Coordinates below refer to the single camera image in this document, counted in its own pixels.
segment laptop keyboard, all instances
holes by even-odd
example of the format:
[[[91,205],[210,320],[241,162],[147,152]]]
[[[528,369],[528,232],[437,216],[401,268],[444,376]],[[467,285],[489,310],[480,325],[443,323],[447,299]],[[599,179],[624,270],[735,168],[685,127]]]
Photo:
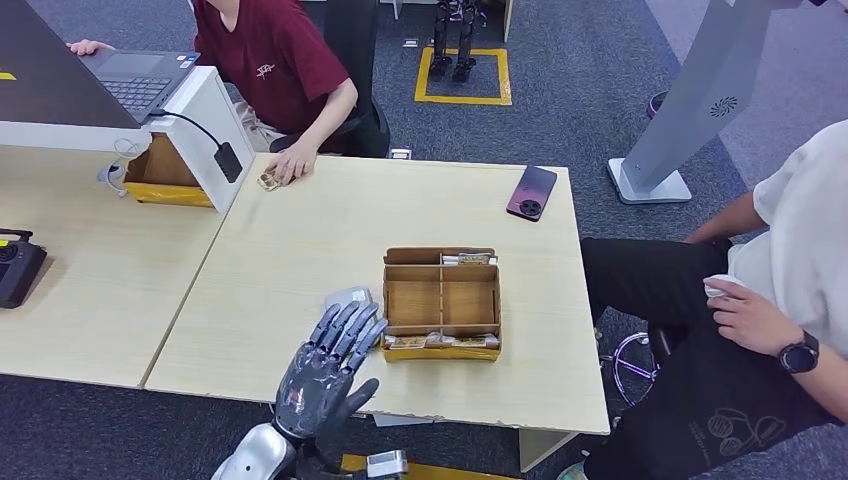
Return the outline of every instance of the laptop keyboard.
[[[171,83],[167,78],[138,77],[131,82],[101,82],[127,110],[145,110]]]

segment black watch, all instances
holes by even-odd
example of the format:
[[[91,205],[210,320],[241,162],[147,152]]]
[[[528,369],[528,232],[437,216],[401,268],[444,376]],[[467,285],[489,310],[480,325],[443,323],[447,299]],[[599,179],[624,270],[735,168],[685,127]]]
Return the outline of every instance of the black watch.
[[[805,373],[819,363],[819,341],[804,331],[804,340],[785,347],[777,355],[780,365],[791,374]]]

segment laptop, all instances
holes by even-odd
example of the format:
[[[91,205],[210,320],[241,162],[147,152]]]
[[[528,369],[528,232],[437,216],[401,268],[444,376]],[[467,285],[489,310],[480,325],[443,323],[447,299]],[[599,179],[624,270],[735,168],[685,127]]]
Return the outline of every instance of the laptop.
[[[26,0],[2,0],[0,121],[140,128],[198,57],[125,50],[77,57]]]

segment robotic hand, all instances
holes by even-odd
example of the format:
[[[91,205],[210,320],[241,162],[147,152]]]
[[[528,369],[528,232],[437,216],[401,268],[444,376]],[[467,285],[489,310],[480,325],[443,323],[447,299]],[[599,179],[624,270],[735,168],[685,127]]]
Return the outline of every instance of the robotic hand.
[[[253,427],[212,480],[354,478],[326,472],[334,469],[315,440],[337,432],[377,391],[372,378],[348,396],[356,371],[386,328],[385,319],[369,322],[376,314],[375,303],[327,309],[280,382],[273,420]],[[362,473],[357,476],[368,478]]]

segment humanoid robot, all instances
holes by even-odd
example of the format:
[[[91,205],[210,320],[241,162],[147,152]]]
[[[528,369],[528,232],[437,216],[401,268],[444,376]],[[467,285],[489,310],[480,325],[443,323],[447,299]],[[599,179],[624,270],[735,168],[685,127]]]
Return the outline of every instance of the humanoid robot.
[[[452,60],[447,56],[448,21],[451,17],[451,3],[456,6],[456,18],[460,21],[459,54],[451,79],[454,82],[468,81],[471,68],[477,60],[471,58],[471,40],[474,36],[474,21],[479,15],[479,0],[438,0],[436,5],[436,32],[433,35],[433,61],[430,63],[430,78],[440,80],[447,72]]]
[[[338,432],[379,387],[367,380],[348,396],[356,371],[386,328],[375,303],[332,305],[309,339],[295,352],[280,386],[269,423],[253,427],[218,467],[212,480],[395,479],[406,473],[400,451],[368,457],[367,469],[340,472],[318,451],[318,437]]]

